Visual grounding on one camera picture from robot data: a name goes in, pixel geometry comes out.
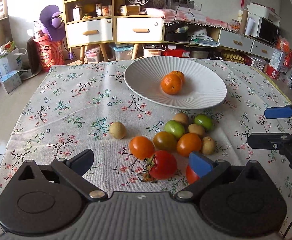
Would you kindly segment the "green lime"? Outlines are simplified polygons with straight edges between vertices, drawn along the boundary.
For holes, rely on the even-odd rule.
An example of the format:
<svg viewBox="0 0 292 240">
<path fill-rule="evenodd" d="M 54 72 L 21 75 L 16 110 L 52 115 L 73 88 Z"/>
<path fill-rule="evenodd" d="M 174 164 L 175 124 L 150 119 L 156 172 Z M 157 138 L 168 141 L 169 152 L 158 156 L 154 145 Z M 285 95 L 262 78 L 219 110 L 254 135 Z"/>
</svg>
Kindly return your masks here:
<svg viewBox="0 0 292 240">
<path fill-rule="evenodd" d="M 185 127 L 180 122 L 175 120 L 169 120 L 165 124 L 164 130 L 172 134 L 177 140 L 186 133 Z"/>
<path fill-rule="evenodd" d="M 214 127 L 213 120 L 205 114 L 198 114 L 194 118 L 194 123 L 203 126 L 206 131 L 211 131 Z"/>
</svg>

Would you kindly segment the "brown kiwi back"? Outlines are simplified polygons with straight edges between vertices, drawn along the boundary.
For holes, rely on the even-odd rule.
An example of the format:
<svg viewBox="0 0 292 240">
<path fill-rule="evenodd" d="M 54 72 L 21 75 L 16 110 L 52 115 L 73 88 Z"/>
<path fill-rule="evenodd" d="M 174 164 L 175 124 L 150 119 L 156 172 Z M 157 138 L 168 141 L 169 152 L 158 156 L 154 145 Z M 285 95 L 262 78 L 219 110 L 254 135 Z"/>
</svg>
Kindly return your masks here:
<svg viewBox="0 0 292 240">
<path fill-rule="evenodd" d="M 177 113 L 174 115 L 173 120 L 181 123 L 183 126 L 188 126 L 189 117 L 185 113 Z"/>
</svg>

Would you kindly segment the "round red tomato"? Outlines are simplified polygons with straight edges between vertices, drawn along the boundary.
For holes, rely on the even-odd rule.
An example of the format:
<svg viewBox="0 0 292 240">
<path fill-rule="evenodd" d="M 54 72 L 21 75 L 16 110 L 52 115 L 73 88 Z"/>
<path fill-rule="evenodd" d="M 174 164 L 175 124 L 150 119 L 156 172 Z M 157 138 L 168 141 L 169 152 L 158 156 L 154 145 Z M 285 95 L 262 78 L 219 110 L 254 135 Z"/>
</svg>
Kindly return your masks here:
<svg viewBox="0 0 292 240">
<path fill-rule="evenodd" d="M 186 167 L 186 179 L 189 185 L 199 180 L 199 176 L 191 169 L 190 165 Z"/>
</svg>

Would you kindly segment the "brown kiwi front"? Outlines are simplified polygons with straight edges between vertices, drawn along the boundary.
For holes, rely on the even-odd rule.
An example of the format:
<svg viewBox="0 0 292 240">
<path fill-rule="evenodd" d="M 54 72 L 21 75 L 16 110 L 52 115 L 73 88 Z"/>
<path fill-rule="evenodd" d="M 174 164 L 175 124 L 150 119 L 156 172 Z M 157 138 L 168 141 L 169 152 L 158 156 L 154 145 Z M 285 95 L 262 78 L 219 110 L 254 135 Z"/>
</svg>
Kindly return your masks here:
<svg viewBox="0 0 292 240">
<path fill-rule="evenodd" d="M 206 136 L 202 139 L 202 148 L 201 152 L 204 155 L 211 155 L 215 152 L 216 143 L 215 140 L 209 136 Z"/>
</svg>

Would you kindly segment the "orange tomato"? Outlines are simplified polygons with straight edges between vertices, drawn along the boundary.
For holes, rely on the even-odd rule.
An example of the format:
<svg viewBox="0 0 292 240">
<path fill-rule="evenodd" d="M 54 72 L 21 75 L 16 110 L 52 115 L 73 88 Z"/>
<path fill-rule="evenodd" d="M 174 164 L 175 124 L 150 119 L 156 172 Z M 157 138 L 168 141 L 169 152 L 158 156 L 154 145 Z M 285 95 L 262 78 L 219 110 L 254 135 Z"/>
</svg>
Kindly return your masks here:
<svg viewBox="0 0 292 240">
<path fill-rule="evenodd" d="M 189 157 L 192 152 L 201 150 L 202 140 L 195 133 L 183 135 L 177 142 L 177 153 L 183 157 Z"/>
<path fill-rule="evenodd" d="M 133 154 L 137 159 L 144 160 L 150 158 L 155 148 L 153 143 L 147 137 L 134 137 L 129 143 L 130 153 Z"/>
</svg>

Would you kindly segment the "olive green-orange tomato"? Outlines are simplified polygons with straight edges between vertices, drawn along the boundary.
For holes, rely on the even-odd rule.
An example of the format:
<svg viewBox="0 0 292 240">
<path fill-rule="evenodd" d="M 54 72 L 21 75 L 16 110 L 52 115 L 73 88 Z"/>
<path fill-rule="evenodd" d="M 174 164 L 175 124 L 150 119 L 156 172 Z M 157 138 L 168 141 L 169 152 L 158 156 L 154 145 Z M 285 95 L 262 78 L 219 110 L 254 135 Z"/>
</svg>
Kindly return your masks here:
<svg viewBox="0 0 292 240">
<path fill-rule="evenodd" d="M 176 138 L 171 133 L 165 131 L 157 133 L 153 138 L 153 143 L 158 150 L 168 152 L 174 152 L 177 146 Z"/>
</svg>

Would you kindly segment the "red drum container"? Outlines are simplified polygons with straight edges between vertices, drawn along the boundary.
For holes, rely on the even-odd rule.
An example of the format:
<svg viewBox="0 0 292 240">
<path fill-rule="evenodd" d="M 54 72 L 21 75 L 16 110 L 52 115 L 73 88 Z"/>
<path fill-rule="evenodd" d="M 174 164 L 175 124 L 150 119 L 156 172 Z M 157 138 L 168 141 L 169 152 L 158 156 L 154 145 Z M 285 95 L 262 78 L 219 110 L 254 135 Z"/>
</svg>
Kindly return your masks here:
<svg viewBox="0 0 292 240">
<path fill-rule="evenodd" d="M 49 72 L 54 65 L 64 65 L 62 41 L 52 41 L 49 35 L 33 39 L 39 55 L 39 62 L 44 72 Z"/>
</svg>

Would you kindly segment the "red tomato with stem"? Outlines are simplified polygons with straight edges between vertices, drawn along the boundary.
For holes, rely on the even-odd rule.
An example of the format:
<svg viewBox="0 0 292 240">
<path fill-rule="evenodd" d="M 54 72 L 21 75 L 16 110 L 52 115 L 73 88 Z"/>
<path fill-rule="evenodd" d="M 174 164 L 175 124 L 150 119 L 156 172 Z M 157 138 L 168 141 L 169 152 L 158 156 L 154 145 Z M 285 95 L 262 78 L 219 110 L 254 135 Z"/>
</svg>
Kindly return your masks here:
<svg viewBox="0 0 292 240">
<path fill-rule="evenodd" d="M 176 171 L 176 158 L 168 151 L 160 150 L 144 159 L 143 172 L 136 174 L 136 176 L 141 182 L 156 183 L 158 180 L 173 177 Z"/>
</svg>

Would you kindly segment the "small orange mandarin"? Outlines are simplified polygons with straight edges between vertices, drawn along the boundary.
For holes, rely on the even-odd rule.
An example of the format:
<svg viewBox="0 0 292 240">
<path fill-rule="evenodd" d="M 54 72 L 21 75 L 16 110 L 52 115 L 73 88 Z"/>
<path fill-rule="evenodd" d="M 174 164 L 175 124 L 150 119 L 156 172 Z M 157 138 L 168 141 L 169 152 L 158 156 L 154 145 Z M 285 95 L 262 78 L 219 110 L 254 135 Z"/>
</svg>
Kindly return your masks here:
<svg viewBox="0 0 292 240">
<path fill-rule="evenodd" d="M 181 80 L 182 80 L 182 83 L 185 84 L 186 80 L 185 80 L 185 76 L 184 76 L 184 74 L 182 72 L 174 70 L 174 71 L 170 72 L 170 74 L 174 74 L 174 75 L 179 76 L 181 78 Z"/>
</svg>

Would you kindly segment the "lone brown kiwi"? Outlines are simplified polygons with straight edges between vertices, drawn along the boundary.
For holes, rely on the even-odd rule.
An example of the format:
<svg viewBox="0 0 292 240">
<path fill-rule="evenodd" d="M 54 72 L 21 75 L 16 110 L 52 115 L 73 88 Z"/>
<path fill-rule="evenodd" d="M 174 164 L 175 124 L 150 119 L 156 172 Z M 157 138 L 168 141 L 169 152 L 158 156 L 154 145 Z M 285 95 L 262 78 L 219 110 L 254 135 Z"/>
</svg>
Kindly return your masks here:
<svg viewBox="0 0 292 240">
<path fill-rule="evenodd" d="M 126 127 L 121 122 L 113 122 L 109 127 L 109 132 L 116 139 L 123 139 L 126 136 Z"/>
</svg>

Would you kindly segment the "large orange mandarin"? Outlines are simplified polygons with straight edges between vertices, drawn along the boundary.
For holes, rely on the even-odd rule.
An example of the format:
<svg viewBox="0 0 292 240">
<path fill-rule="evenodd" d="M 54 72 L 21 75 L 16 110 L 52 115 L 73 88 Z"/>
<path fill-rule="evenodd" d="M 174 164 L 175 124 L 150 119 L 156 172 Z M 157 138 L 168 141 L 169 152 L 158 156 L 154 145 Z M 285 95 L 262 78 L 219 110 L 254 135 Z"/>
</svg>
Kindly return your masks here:
<svg viewBox="0 0 292 240">
<path fill-rule="evenodd" d="M 176 95 L 182 89 L 183 83 L 179 76 L 174 74 L 166 75 L 161 81 L 161 89 L 169 95 Z"/>
</svg>

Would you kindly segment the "floral tablecloth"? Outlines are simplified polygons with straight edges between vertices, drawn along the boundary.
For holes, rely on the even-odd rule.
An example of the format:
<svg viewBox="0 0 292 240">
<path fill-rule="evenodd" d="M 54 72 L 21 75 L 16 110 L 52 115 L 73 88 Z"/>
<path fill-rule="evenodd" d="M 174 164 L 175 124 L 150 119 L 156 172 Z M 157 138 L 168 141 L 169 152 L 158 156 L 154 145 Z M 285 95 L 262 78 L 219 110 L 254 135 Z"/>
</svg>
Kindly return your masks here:
<svg viewBox="0 0 292 240">
<path fill-rule="evenodd" d="M 288 206 L 280 230 L 292 237 L 292 169 L 277 151 L 259 151 L 247 144 L 253 132 L 292 133 L 292 118 L 268 120 L 267 107 L 285 106 L 290 100 L 270 79 L 239 63 L 203 60 L 226 84 L 226 99 L 203 113 L 214 122 L 210 136 L 217 143 L 212 159 L 233 165 L 254 159 L 272 178 Z M 177 156 L 177 174 L 158 183 L 142 183 L 136 174 L 142 162 L 129 151 L 136 136 L 152 139 L 164 130 L 177 110 L 149 102 L 125 84 L 128 61 L 55 66 L 23 103 L 23 110 L 7 143 L 0 165 L 0 195 L 18 168 L 28 159 L 50 164 L 56 158 L 70 158 L 86 148 L 94 152 L 94 165 L 85 178 L 105 190 L 169 191 L 187 185 L 187 159 Z M 126 127 L 123 139 L 109 132 L 113 122 Z"/>
</svg>

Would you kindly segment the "white cardboard box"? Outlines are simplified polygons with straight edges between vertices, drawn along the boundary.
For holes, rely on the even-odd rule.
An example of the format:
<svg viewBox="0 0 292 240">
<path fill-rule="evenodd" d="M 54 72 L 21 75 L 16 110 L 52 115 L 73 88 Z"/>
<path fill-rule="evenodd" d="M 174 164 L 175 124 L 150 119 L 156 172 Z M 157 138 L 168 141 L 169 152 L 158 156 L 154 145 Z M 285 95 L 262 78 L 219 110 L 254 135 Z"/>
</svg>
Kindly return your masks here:
<svg viewBox="0 0 292 240">
<path fill-rule="evenodd" d="M 7 53 L 6 55 L 0 56 L 0 78 L 9 74 L 13 70 L 22 69 L 22 57 L 26 54 L 26 49 L 18 49 L 16 47 L 13 51 Z"/>
</svg>

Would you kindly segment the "white ribbed plate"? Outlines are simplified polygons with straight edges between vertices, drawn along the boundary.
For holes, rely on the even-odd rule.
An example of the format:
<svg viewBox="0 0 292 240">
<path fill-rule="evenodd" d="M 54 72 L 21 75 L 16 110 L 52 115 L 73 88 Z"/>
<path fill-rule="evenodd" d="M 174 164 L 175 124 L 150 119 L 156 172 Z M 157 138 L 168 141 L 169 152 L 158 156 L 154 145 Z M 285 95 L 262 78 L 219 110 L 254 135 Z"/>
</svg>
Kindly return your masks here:
<svg viewBox="0 0 292 240">
<path fill-rule="evenodd" d="M 223 102 L 227 88 L 208 67 L 172 56 L 133 61 L 125 70 L 126 85 L 150 102 L 178 109 L 206 109 Z"/>
</svg>

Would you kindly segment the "wooden drawer cabinet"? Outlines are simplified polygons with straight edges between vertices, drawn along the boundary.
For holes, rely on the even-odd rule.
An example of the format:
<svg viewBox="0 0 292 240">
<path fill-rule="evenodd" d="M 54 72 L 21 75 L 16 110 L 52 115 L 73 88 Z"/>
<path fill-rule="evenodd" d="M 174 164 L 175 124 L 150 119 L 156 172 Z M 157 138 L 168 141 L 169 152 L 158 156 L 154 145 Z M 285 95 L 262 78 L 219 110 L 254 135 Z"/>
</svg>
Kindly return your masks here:
<svg viewBox="0 0 292 240">
<path fill-rule="evenodd" d="M 90 45 L 98 45 L 108 61 L 106 45 L 134 44 L 135 59 L 142 43 L 162 43 L 164 19 L 150 15 L 115 15 L 115 0 L 63 0 L 63 20 L 69 49 L 80 48 L 80 61 Z"/>
</svg>

